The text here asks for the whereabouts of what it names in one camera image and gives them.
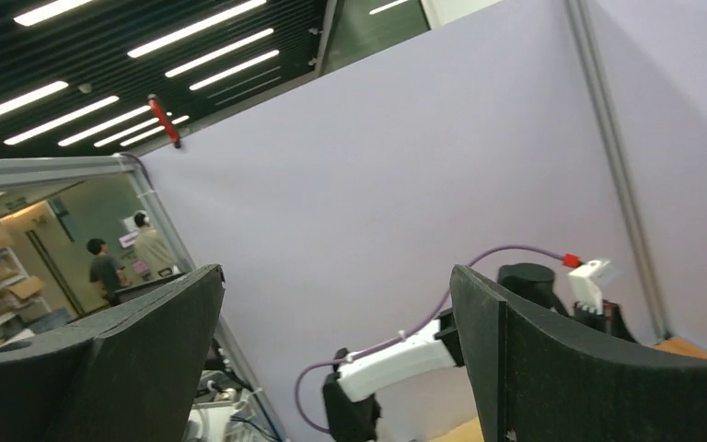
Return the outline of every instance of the metal pole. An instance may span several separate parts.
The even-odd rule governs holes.
[[[131,173],[129,173],[129,180],[136,190],[137,196],[147,210],[147,213],[150,214],[150,219],[153,225],[157,227],[164,236],[164,239],[167,242],[167,247],[169,247],[175,255],[175,258],[178,260],[178,267],[183,272],[190,272],[195,269],[197,267],[196,264],[193,262],[193,259],[191,258],[188,249],[186,249],[183,244],[182,239],[180,239],[180,234],[174,224],[172,224],[171,218],[169,217],[166,208],[161,203],[158,193],[150,185],[150,182],[145,174],[139,168],[134,169]],[[256,391],[258,391],[259,383],[256,379],[256,375],[248,365],[248,361],[242,353],[242,350],[239,348],[234,334],[228,328],[223,317],[220,315],[218,317],[218,323],[215,326],[214,337],[224,352],[226,352],[235,373],[240,378],[246,380]],[[269,399],[264,395],[263,391],[258,391],[256,394],[259,395],[261,406],[266,414],[264,417],[269,419],[280,433],[276,436],[278,436],[281,440],[284,440],[284,427],[281,425],[280,420],[277,417],[277,413],[270,404]]]
[[[631,173],[625,156],[621,131],[616,119],[613,101],[608,91],[600,52],[592,29],[586,0],[566,0],[568,16],[575,37],[582,68],[592,99],[597,125],[608,157],[608,166],[620,201],[620,210],[627,228],[628,237],[643,294],[652,317],[652,325],[658,337],[670,336],[669,324],[660,284],[655,273],[651,251],[646,239],[643,222],[638,210]]]

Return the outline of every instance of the person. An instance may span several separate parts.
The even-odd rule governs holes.
[[[139,228],[139,235],[134,241],[137,259],[147,265],[154,278],[177,273],[175,259],[164,243],[164,239],[161,238],[161,234],[150,225],[147,213],[139,211],[134,215],[133,220]]]
[[[123,264],[114,256],[107,254],[107,243],[104,239],[93,238],[88,241],[87,251],[94,255],[90,263],[90,282],[99,289],[101,297],[112,304],[115,292],[131,285],[123,270]]]

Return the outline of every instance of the wooden table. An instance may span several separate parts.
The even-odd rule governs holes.
[[[671,338],[655,345],[655,349],[663,352],[674,353],[707,359],[707,352],[679,338]],[[454,428],[443,436],[432,439],[430,442],[484,442],[481,435],[481,425],[478,418]]]

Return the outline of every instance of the metal frame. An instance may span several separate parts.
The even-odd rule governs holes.
[[[606,149],[611,177],[617,190],[622,218],[627,228],[649,314],[652,317],[652,324],[658,337],[668,338],[670,337],[670,324],[668,323],[665,301],[643,228],[619,122],[616,118],[617,113],[608,89],[592,20],[589,16],[589,6],[586,0],[566,0],[566,5],[590,99],[597,116],[600,136]]]
[[[63,181],[88,180],[118,174],[127,174],[129,176],[137,196],[150,214],[154,225],[165,236],[168,247],[180,260],[180,269],[190,271],[196,268],[191,255],[180,240],[177,229],[172,224],[164,205],[150,185],[141,166],[129,157],[0,159],[0,191]],[[245,360],[245,356],[231,330],[229,330],[221,317],[219,317],[218,324],[215,327],[214,336],[230,357],[230,362],[235,372],[258,391],[259,383],[256,381],[256,377]],[[284,428],[277,419],[277,414],[274,412],[269,400],[263,392],[257,394],[261,395],[261,403],[266,412],[265,417],[272,421],[280,433],[279,436],[283,438],[285,435]]]

